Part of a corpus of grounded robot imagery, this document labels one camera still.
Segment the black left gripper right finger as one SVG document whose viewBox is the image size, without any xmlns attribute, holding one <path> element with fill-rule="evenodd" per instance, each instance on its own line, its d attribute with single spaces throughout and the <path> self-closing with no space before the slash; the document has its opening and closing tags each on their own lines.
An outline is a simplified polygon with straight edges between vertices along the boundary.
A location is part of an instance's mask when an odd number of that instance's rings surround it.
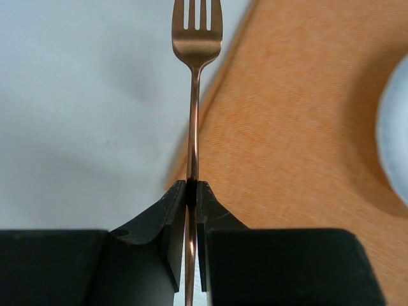
<svg viewBox="0 0 408 306">
<path fill-rule="evenodd" d="M 338 228 L 250 229 L 200 182 L 201 288 L 210 305 L 385 305 L 357 237 Z"/>
</svg>

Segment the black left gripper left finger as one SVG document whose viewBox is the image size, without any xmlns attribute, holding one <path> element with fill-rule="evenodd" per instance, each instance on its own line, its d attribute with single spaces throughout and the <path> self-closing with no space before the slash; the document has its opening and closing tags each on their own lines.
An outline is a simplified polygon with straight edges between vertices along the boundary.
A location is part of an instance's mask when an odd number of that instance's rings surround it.
<svg viewBox="0 0 408 306">
<path fill-rule="evenodd" d="M 113 231 L 1 232 L 2 305 L 172 305 L 186 183 Z"/>
</svg>

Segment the orange cloth napkin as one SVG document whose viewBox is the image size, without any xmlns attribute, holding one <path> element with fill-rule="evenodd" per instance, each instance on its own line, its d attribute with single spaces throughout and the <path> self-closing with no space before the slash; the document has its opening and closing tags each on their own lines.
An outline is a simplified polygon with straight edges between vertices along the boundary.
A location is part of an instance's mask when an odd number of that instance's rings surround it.
<svg viewBox="0 0 408 306">
<path fill-rule="evenodd" d="M 407 53 L 406 1 L 252 1 L 202 102 L 200 178 L 253 228 L 335 227 L 407 304 L 407 208 L 375 119 Z"/>
</svg>

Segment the white paper plate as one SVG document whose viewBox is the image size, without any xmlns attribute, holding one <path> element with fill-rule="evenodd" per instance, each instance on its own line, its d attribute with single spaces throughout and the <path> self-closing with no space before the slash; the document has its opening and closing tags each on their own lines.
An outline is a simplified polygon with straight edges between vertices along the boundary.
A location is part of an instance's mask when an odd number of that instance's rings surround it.
<svg viewBox="0 0 408 306">
<path fill-rule="evenodd" d="M 395 67 L 382 92 L 375 137 L 381 168 L 407 205 L 407 57 Z"/>
</svg>

